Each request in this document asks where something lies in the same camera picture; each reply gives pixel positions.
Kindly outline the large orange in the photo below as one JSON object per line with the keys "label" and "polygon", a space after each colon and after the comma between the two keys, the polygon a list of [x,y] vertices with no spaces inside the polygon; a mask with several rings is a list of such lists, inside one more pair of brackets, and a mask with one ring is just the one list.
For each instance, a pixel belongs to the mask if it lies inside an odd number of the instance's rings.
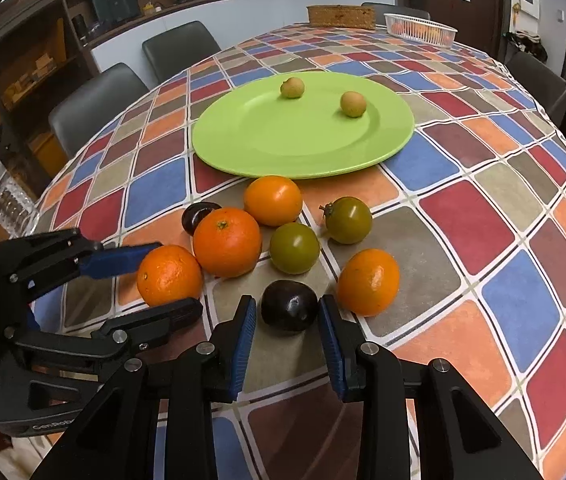
{"label": "large orange", "polygon": [[218,278],[238,278],[256,266],[262,248],[257,221],[245,210],[216,209],[198,223],[194,255],[201,267]]}

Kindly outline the dark plum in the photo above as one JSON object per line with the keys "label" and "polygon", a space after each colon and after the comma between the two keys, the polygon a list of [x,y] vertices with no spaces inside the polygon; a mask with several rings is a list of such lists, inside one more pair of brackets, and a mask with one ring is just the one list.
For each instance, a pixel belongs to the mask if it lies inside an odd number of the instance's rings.
{"label": "dark plum", "polygon": [[288,333],[307,330],[318,316],[319,301],[306,284],[277,280],[263,291],[260,312],[267,325]]}
{"label": "dark plum", "polygon": [[181,224],[187,234],[193,236],[198,224],[215,210],[220,209],[221,206],[211,202],[198,202],[187,207],[181,216]]}

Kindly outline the small orange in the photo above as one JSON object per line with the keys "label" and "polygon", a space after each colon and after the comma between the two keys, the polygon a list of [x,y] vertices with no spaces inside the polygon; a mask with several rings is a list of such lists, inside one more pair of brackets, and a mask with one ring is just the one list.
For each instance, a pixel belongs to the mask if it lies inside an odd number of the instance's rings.
{"label": "small orange", "polygon": [[303,208],[303,196],[291,179],[266,176],[248,185],[243,203],[244,209],[259,224],[277,228],[298,218]]}

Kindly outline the brown round fruit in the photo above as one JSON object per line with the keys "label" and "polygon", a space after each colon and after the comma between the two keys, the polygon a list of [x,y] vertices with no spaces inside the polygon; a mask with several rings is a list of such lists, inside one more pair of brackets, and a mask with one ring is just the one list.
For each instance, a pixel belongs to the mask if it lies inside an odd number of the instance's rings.
{"label": "brown round fruit", "polygon": [[367,110],[367,100],[359,92],[346,91],[341,95],[339,106],[347,117],[359,118]]}
{"label": "brown round fruit", "polygon": [[285,99],[299,99],[305,92],[305,83],[298,77],[289,77],[281,83],[280,93]]}

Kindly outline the clear plastic bottle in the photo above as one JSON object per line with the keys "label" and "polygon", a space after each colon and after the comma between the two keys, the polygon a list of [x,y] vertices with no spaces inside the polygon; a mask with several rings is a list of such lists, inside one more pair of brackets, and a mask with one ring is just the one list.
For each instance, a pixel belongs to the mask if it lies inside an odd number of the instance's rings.
{"label": "clear plastic bottle", "polygon": [[10,237],[22,237],[36,219],[36,203],[10,174],[4,174],[0,179],[0,226]]}

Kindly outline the dark chair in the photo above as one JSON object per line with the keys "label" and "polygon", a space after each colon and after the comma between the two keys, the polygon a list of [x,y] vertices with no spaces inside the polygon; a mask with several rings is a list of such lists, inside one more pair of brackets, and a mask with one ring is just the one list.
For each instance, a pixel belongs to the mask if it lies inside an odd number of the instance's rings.
{"label": "dark chair", "polygon": [[566,80],[525,52],[515,52],[506,62],[511,75],[530,92],[552,121],[560,126],[566,107]]}
{"label": "dark chair", "polygon": [[149,38],[143,42],[142,49],[158,82],[164,82],[220,51],[219,44],[200,21]]}
{"label": "dark chair", "polygon": [[147,92],[141,78],[128,65],[118,63],[54,107],[48,122],[67,157],[73,158],[109,119]]}

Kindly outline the colourful checked tablecloth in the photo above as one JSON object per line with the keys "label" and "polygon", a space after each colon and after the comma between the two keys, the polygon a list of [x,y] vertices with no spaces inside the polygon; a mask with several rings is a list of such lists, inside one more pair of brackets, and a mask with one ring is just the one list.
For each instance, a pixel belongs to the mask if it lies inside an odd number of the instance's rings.
{"label": "colourful checked tablecloth", "polygon": [[[415,118],[387,162],[298,182],[301,223],[319,234],[320,206],[357,196],[374,218],[361,249],[398,261],[394,304],[359,326],[400,359],[448,360],[544,478],[566,478],[566,140],[484,52],[300,25],[243,41],[116,114],[45,192],[34,232],[190,249],[184,209],[242,208],[248,185],[194,154],[196,119],[242,84],[300,70],[375,81]],[[319,236],[300,281],[322,295],[361,249]],[[244,388],[213,414],[220,479],[356,478],[361,406],[334,396],[315,327],[281,337],[259,320]]]}

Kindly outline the green tomato lower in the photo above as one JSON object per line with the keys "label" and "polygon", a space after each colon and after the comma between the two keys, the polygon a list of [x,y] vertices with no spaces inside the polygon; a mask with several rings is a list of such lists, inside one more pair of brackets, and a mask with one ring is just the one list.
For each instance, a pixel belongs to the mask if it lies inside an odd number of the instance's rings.
{"label": "green tomato lower", "polygon": [[315,232],[296,222],[279,226],[270,238],[269,253],[273,265],[289,275],[307,273],[317,262],[320,250]]}

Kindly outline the green tomato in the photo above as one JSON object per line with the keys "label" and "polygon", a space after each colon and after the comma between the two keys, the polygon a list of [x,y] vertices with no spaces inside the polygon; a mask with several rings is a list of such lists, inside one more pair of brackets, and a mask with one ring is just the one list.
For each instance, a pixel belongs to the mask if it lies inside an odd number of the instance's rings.
{"label": "green tomato", "polygon": [[270,238],[269,253],[273,265],[289,275],[307,273],[317,262],[320,250],[315,232],[296,222],[279,226]]}
{"label": "green tomato", "polygon": [[357,197],[343,196],[321,206],[320,210],[327,234],[339,244],[358,244],[371,232],[371,211]]}

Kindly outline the green tomato upper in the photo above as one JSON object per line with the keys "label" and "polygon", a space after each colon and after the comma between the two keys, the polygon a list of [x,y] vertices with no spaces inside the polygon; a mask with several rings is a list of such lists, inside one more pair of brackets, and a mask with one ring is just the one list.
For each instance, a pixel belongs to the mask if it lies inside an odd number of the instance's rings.
{"label": "green tomato upper", "polygon": [[339,244],[358,244],[371,232],[371,211],[357,197],[343,196],[321,206],[320,210],[327,234]]}

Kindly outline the green plate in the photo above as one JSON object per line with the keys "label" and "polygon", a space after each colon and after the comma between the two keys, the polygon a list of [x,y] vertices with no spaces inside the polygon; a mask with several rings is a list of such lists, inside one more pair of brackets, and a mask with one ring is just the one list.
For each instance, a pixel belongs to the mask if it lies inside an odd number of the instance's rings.
{"label": "green plate", "polygon": [[[243,84],[196,119],[193,150],[210,167],[241,177],[315,179],[349,174],[397,154],[413,135],[408,103],[378,82],[348,74],[301,72],[299,99],[285,99],[288,74]],[[367,110],[347,117],[346,91],[361,93]]]}

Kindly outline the black coffee machine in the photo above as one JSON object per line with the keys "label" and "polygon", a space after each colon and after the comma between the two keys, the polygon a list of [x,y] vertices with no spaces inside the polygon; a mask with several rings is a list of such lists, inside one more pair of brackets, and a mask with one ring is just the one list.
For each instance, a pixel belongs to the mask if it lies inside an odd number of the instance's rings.
{"label": "black coffee machine", "polygon": [[97,21],[116,26],[141,14],[138,0],[91,0]]}

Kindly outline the dark chair right side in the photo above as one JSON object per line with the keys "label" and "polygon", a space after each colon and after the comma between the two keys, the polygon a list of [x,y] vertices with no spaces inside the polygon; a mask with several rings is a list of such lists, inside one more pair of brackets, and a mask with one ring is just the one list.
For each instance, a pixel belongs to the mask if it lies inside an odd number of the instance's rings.
{"label": "dark chair right side", "polygon": [[511,75],[530,92],[552,121],[560,126],[566,107],[566,80],[525,52],[515,52],[506,62]]}

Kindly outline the white fruit basket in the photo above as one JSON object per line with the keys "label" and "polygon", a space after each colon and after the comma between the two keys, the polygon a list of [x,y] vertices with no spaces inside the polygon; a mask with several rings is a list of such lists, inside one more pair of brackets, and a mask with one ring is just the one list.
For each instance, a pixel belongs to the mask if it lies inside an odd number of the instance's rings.
{"label": "white fruit basket", "polygon": [[451,26],[415,16],[385,13],[384,18],[391,36],[421,41],[435,47],[451,47],[458,32]]}

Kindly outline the dark chair far end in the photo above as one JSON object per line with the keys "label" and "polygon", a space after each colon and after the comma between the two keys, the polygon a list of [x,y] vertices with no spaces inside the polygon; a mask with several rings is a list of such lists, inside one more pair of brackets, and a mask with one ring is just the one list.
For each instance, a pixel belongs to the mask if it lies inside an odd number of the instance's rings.
{"label": "dark chair far end", "polygon": [[408,6],[393,6],[392,4],[377,2],[364,2],[362,3],[362,6],[368,6],[374,11],[376,25],[386,24],[386,14],[405,15],[411,16],[411,18],[423,18],[423,20],[429,20],[431,18],[428,11],[408,8]]}

